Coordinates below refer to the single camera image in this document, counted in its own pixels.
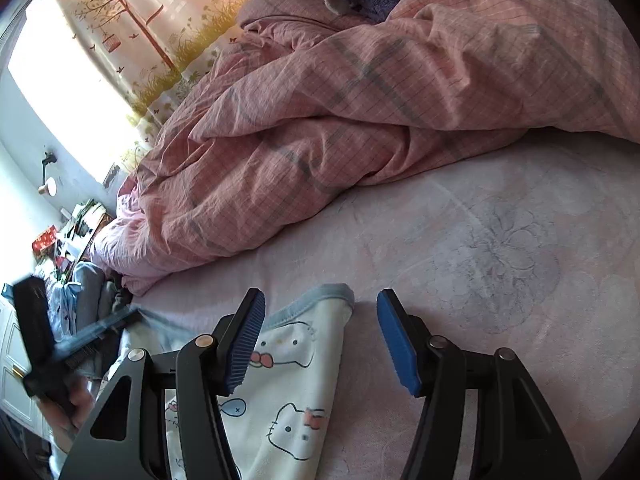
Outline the white cartoon cat print pants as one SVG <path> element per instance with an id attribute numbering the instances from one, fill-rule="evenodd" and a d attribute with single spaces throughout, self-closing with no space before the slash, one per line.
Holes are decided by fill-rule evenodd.
<path id="1" fill-rule="evenodd" d="M 316 476 L 354 302 L 324 284 L 266 317 L 242 384 L 218 400 L 240 478 Z"/>

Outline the white drawer cabinet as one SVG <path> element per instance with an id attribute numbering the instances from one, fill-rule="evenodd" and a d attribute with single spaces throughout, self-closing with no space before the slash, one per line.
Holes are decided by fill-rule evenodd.
<path id="1" fill-rule="evenodd" d="M 49 439 L 49 427 L 34 400 L 30 398 L 22 379 L 30 369 L 17 317 L 12 307 L 1 298 L 1 409 L 36 436 Z"/>

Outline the stack of folded grey clothes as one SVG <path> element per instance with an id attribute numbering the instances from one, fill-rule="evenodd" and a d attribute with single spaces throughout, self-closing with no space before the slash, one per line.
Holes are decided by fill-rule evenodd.
<path id="1" fill-rule="evenodd" d="M 101 268 L 87 261 L 75 266 L 67 283 L 47 286 L 48 319 L 56 342 L 109 316 L 122 290 Z"/>

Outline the red gift bag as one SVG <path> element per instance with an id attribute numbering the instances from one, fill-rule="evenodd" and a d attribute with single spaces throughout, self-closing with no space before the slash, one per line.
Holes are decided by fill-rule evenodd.
<path id="1" fill-rule="evenodd" d="M 49 226 L 45 231 L 40 233 L 32 242 L 32 254 L 36 259 L 44 256 L 56 243 L 58 238 L 58 229 L 56 226 Z"/>

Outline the carved wooden desk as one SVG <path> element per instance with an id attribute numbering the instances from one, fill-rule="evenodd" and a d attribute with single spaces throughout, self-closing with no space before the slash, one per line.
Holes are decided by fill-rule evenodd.
<path id="1" fill-rule="evenodd" d="M 77 204 L 58 231 L 58 255 L 71 262 L 85 259 L 98 233 L 113 220 L 105 206 L 96 200 Z"/>

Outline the pink bed sheet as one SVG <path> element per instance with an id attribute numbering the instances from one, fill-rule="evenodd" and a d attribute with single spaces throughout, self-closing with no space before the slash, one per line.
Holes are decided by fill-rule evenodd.
<path id="1" fill-rule="evenodd" d="M 356 304 L 318 475 L 396 479 L 422 404 L 398 382 L 375 316 L 393 289 L 463 349 L 512 348 L 582 476 L 605 472 L 639 418 L 639 148 L 534 131 L 504 150 L 356 188 L 254 252 L 171 275 L 139 304 L 212 328 L 257 287 L 279 310 L 344 283 Z"/>

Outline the tree print curtain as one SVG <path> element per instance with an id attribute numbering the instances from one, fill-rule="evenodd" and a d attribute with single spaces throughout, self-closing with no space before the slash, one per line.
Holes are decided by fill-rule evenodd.
<path id="1" fill-rule="evenodd" d="M 156 128 L 236 39 L 246 0 L 55 0 L 74 40 L 127 103 Z"/>

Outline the pink plaid duvet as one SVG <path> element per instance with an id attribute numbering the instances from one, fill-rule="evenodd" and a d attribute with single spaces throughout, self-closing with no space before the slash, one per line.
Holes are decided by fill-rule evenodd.
<path id="1" fill-rule="evenodd" d="M 529 129 L 639 137 L 639 48 L 608 0 L 400 0 L 378 24 L 322 0 L 247 0 L 239 24 L 91 247 L 136 295 L 259 247 L 348 188 Z"/>

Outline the pink wall lamp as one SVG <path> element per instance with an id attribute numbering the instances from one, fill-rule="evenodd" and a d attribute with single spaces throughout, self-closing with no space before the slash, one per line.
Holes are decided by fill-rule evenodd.
<path id="1" fill-rule="evenodd" d="M 48 167 L 57 161 L 58 159 L 53 152 L 44 154 L 43 160 L 41 161 L 41 183 L 38 188 L 40 195 L 54 197 L 58 192 L 58 185 L 56 184 L 55 178 L 48 175 Z"/>

